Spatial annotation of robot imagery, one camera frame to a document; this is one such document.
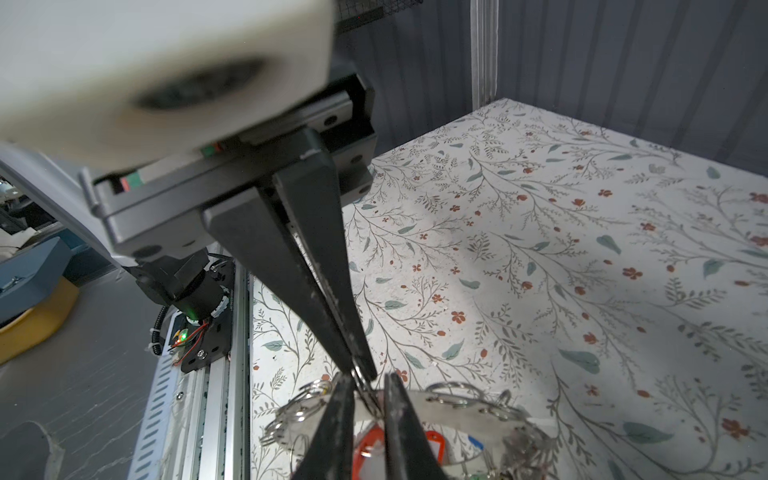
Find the green leaf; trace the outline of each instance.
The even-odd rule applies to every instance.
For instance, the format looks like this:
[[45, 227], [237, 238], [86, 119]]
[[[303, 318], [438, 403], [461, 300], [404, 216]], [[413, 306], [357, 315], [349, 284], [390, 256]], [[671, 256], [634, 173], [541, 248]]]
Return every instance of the green leaf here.
[[602, 237], [598, 237], [597, 240], [598, 243], [603, 247], [610, 248], [614, 252], [621, 255], [621, 248], [619, 248], [611, 235], [603, 235]]
[[480, 282], [478, 281], [471, 281], [471, 280], [464, 280], [464, 279], [458, 279], [459, 282], [462, 283], [463, 286], [466, 286], [467, 288], [471, 288], [473, 290], [477, 290], [480, 288]]
[[275, 340], [274, 342], [264, 343], [262, 346], [265, 346], [266, 349], [268, 349], [268, 350], [272, 350], [273, 352], [277, 352], [278, 350], [283, 348], [283, 345], [285, 345], [285, 343], [283, 343], [282, 340]]
[[401, 306], [406, 306], [404, 303], [400, 303], [397, 300], [387, 300], [384, 302], [384, 310], [394, 310], [396, 308], [400, 308]]
[[451, 345], [451, 348], [442, 353], [442, 358], [446, 360], [453, 360], [458, 355], [458, 352], [462, 349], [462, 345], [464, 345], [464, 340], [462, 340], [460, 343], [454, 343]]
[[564, 359], [572, 361], [593, 375], [600, 372], [600, 359], [597, 358], [593, 353], [568, 352], [567, 350], [560, 350], [560, 354]]
[[719, 260], [707, 260], [704, 262], [704, 278], [717, 273], [723, 265], [724, 263]]
[[672, 433], [660, 432], [654, 427], [636, 422], [624, 422], [624, 432], [627, 434], [627, 438], [634, 443], [666, 442], [674, 437]]
[[558, 293], [559, 296], [563, 297], [563, 300], [568, 300], [565, 298], [565, 292], [563, 292], [563, 287], [559, 285], [554, 286], [554, 291]]
[[621, 471], [621, 468], [619, 468], [619, 465], [616, 465], [616, 462], [613, 460], [608, 460], [608, 468], [611, 470], [611, 475], [613, 475], [614, 480], [627, 480], [627, 478], [624, 477], [624, 473]]
[[411, 365], [413, 365], [417, 369], [422, 369], [422, 370], [424, 369], [424, 366], [419, 361], [419, 359], [417, 359], [416, 357], [414, 357], [413, 355], [411, 355], [408, 352], [403, 352], [403, 353], [405, 353], [406, 358], [408, 359], [408, 361], [410, 362]]
[[757, 258], [768, 258], [768, 253], [765, 253], [762, 250], [739, 250], [739, 251], [741, 253], [746, 253], [747, 255], [751, 255]]

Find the red wire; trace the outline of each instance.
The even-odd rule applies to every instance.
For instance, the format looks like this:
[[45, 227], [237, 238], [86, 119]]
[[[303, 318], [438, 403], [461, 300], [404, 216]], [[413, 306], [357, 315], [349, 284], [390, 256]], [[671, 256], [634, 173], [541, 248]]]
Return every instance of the red wire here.
[[198, 326], [198, 327], [197, 327], [197, 329], [196, 329], [194, 332], [192, 332], [192, 333], [191, 333], [191, 334], [190, 334], [190, 335], [187, 337], [187, 339], [186, 339], [186, 340], [184, 340], [183, 342], [176, 342], [176, 343], [174, 343], [173, 345], [171, 345], [170, 347], [171, 347], [172, 349], [175, 349], [176, 347], [178, 347], [178, 346], [182, 346], [182, 345], [183, 345], [183, 344], [185, 344], [186, 342], [189, 342], [190, 340], [192, 340], [192, 339], [194, 338], [195, 334], [196, 334], [197, 332], [200, 332], [200, 331], [203, 329], [203, 327], [204, 327], [204, 326], [206, 326], [206, 325], [207, 325], [207, 323], [204, 323], [203, 325], [200, 325], [200, 326]]
[[[209, 325], [208, 323], [204, 323], [197, 330], [200, 330], [200, 329], [202, 329], [202, 328], [204, 328], [204, 327], [206, 327], [208, 325]], [[195, 340], [194, 344], [190, 347], [189, 350], [187, 350], [187, 352], [184, 354], [184, 356], [182, 356], [179, 360], [177, 360], [174, 363], [174, 366], [179, 366], [184, 361], [184, 359], [187, 358], [187, 355], [189, 355], [192, 352], [192, 350], [195, 350], [195, 348], [197, 348], [197, 344], [200, 343], [200, 341], [203, 339], [203, 333], [204, 332], [200, 332], [200, 335], [197, 337], [197, 340]]]

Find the wire mesh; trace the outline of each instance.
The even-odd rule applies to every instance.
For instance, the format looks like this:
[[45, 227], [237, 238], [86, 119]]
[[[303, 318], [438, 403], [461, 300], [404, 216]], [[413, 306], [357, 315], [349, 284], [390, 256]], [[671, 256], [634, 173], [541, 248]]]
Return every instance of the wire mesh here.
[[358, 28], [412, 7], [424, 0], [338, 0], [339, 13], [336, 20], [337, 33]]

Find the red flower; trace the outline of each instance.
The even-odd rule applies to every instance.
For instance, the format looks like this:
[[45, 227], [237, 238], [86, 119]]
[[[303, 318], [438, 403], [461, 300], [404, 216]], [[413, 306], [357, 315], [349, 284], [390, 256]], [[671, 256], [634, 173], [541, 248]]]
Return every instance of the red flower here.
[[750, 434], [750, 430], [741, 428], [741, 424], [737, 420], [723, 419], [723, 429], [736, 440]]
[[638, 277], [643, 276], [643, 273], [642, 272], [638, 272], [634, 268], [625, 268], [624, 269], [624, 276], [628, 276], [632, 280], [637, 280]]
[[752, 237], [750, 238], [750, 241], [752, 241], [752, 243], [758, 247], [764, 247], [768, 245], [768, 237]]
[[752, 197], [752, 198], [750, 198], [750, 200], [752, 200], [753, 202], [760, 202], [762, 204], [768, 204], [768, 194], [756, 194], [756, 193], [752, 192], [750, 194], [750, 197]]

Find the cable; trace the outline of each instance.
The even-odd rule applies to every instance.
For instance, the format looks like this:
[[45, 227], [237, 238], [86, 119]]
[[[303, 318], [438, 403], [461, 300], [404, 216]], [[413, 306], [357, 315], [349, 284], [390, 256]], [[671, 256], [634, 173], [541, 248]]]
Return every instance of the cable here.
[[154, 328], [150, 330], [152, 332], [150, 347], [152, 348], [152, 353], [156, 356], [160, 356], [163, 352], [163, 344], [160, 342], [160, 328], [163, 327], [163, 320], [167, 313], [168, 305], [163, 305], [163, 308], [160, 309], [160, 313], [157, 315], [157, 319], [154, 321]]
[[[209, 326], [209, 325], [210, 325], [209, 323], [205, 323], [200, 328], [203, 328], [203, 327]], [[200, 335], [197, 336], [197, 340], [195, 340], [194, 344], [187, 350], [187, 352], [184, 354], [184, 356], [182, 356], [179, 360], [174, 362], [174, 366], [181, 365], [181, 363], [184, 361], [184, 359], [187, 358], [187, 355], [189, 355], [191, 352], [193, 352], [197, 348], [197, 344], [200, 343], [200, 341], [203, 339], [203, 334], [204, 333], [205, 333], [205, 331], [200, 332]]]

